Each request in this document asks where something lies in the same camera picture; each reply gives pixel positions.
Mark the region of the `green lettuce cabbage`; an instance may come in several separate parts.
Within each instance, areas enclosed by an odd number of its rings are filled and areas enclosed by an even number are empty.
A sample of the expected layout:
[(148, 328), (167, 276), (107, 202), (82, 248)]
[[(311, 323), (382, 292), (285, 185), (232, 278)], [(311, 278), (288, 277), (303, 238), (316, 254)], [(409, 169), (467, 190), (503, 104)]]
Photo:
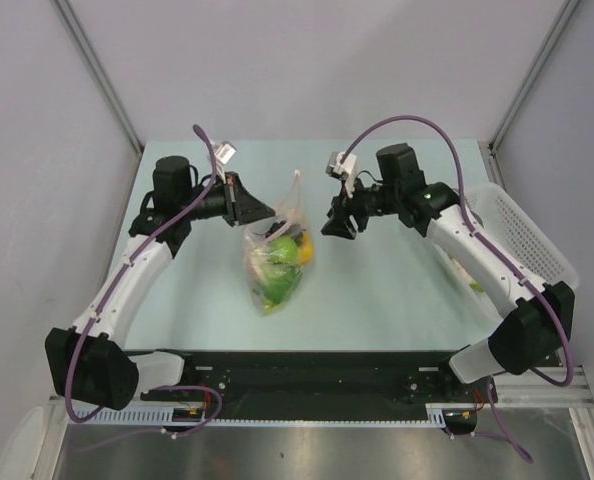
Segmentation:
[(287, 301), (302, 279), (299, 268), (290, 265), (265, 265), (261, 270), (259, 288), (265, 305), (276, 306)]

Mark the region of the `white cauliflower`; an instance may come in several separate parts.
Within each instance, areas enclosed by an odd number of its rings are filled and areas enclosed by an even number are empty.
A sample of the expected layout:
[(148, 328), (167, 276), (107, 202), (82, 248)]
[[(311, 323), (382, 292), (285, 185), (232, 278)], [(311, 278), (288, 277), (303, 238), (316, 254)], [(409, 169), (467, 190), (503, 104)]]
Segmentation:
[(463, 279), (468, 283), (468, 286), (477, 293), (484, 293), (485, 290), (482, 286), (466, 271), (466, 269), (455, 259), (451, 258), (451, 262), (455, 266), (458, 273), (463, 277)]

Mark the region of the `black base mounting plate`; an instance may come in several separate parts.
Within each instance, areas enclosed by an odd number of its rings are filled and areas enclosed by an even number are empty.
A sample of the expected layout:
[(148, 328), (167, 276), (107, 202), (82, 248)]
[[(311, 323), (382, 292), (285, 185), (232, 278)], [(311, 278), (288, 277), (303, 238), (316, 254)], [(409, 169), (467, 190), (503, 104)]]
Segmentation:
[(297, 412), (305, 407), (348, 415), (367, 402), (393, 411), (399, 405), (457, 404), (467, 408), (486, 402), (483, 379), (460, 383), (448, 370), (445, 351), (250, 352), (181, 351), (184, 361), (177, 391), (141, 394), (146, 401), (200, 401), (200, 385), (216, 390), (223, 407), (260, 412)]

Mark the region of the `dark purple grapes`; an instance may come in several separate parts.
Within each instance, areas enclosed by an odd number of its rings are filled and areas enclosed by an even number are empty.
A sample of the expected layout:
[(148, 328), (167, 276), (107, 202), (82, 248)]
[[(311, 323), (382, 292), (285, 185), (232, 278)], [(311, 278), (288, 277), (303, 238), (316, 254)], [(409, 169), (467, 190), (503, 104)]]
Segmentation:
[(293, 222), (286, 229), (283, 229), (286, 224), (285, 220), (273, 222), (269, 229), (265, 232), (265, 239), (274, 239), (277, 237), (277, 232), (280, 231), (280, 236), (287, 236), (291, 238), (297, 246), (302, 246), (310, 240), (308, 230), (301, 223)]

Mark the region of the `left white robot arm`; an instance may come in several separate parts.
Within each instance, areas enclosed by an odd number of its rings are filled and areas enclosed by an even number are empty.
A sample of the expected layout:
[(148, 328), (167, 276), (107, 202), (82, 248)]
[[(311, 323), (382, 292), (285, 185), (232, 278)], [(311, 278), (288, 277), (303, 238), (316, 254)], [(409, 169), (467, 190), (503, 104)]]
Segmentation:
[(129, 356), (124, 346), (148, 292), (179, 252), (193, 222), (223, 218), (231, 227), (274, 216), (235, 172), (211, 172), (205, 185), (183, 156), (159, 159), (153, 188), (129, 229), (117, 268), (86, 311), (69, 328), (52, 329), (45, 351), (53, 386), (69, 401), (124, 409), (134, 396), (164, 388), (174, 398), (191, 397), (197, 374), (176, 353)]

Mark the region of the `aluminium frame rail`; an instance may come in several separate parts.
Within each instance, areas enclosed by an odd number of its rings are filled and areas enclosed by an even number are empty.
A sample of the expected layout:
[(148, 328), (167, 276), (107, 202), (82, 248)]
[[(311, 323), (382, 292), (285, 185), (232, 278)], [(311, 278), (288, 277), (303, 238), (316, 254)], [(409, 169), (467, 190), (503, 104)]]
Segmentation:
[(499, 408), (589, 408), (594, 399), (582, 367), (576, 367), (567, 387), (548, 383), (534, 372), (502, 374), (494, 379)]

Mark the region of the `green lime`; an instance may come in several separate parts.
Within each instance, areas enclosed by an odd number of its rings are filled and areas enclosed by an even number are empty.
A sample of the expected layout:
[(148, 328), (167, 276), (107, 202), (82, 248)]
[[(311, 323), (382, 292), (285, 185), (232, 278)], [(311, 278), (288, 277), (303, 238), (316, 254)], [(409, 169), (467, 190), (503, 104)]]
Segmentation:
[(287, 236), (280, 236), (267, 244), (266, 258), (272, 264), (293, 265), (298, 256), (298, 246)]

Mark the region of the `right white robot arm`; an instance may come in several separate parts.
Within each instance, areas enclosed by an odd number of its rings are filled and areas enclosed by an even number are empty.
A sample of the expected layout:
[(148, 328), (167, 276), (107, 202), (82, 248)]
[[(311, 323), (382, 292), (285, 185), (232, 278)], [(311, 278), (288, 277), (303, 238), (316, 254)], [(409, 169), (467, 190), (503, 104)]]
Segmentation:
[(342, 187), (331, 201), (322, 234), (353, 240), (370, 218), (395, 215), (456, 259), (501, 318), (487, 338), (448, 359), (449, 369), (438, 376), (446, 399), (463, 400), (487, 376), (521, 375), (569, 341), (575, 294), (565, 281), (547, 282), (485, 237), (482, 224), (454, 189), (427, 183), (408, 144), (384, 147), (376, 158), (381, 178), (366, 186), (358, 177), (355, 155), (331, 155), (326, 173)]

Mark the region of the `white perforated plastic basket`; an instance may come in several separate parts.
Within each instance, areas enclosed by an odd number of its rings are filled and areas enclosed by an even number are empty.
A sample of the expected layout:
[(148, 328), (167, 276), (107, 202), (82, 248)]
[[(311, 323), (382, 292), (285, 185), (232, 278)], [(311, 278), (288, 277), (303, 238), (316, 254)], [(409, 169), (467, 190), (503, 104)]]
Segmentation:
[[(572, 290), (579, 288), (576, 269), (502, 187), (494, 183), (479, 184), (468, 188), (465, 195), (468, 208), (489, 239), (547, 283), (564, 281)], [(441, 247), (436, 251), (461, 295), (480, 311), (480, 322), (498, 325), (501, 317), (488, 295), (474, 292), (468, 286), (451, 262), (453, 255)]]

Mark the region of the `clear pink zip top bag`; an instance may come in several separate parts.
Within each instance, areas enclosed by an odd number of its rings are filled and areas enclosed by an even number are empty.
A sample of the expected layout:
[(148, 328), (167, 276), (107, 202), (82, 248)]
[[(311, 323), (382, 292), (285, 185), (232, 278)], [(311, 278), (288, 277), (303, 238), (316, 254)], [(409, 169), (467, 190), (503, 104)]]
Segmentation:
[(299, 289), (314, 261), (314, 240), (302, 178), (294, 172), (287, 197), (275, 214), (243, 231), (243, 265), (251, 300), (262, 315), (281, 310)]

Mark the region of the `yellow bell pepper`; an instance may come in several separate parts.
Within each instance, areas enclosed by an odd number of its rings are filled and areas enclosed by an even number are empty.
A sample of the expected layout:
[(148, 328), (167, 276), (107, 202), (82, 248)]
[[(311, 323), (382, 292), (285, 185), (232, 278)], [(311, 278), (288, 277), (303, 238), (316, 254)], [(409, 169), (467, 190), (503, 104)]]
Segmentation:
[(298, 256), (296, 264), (303, 266), (309, 264), (314, 258), (314, 245), (313, 242), (306, 238), (298, 248)]

